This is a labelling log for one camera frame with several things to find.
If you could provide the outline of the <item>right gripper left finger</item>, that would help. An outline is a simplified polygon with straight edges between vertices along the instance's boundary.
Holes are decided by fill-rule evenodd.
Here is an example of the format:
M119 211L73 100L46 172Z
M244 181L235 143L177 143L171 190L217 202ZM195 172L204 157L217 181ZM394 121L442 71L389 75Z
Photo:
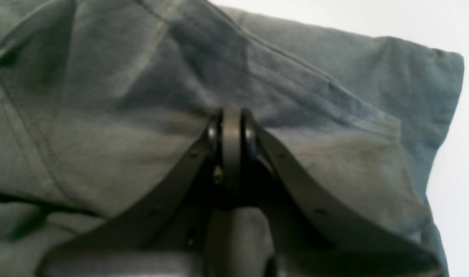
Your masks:
M212 277L204 255L219 185L221 112L162 181L109 222L48 251L40 277Z

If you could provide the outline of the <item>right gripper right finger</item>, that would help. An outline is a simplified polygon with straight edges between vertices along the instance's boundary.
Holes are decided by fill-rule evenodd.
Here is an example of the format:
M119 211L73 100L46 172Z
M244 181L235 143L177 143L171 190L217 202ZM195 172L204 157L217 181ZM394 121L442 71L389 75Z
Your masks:
M248 109L240 113L240 194L269 223L266 277L440 277L436 255L324 189Z

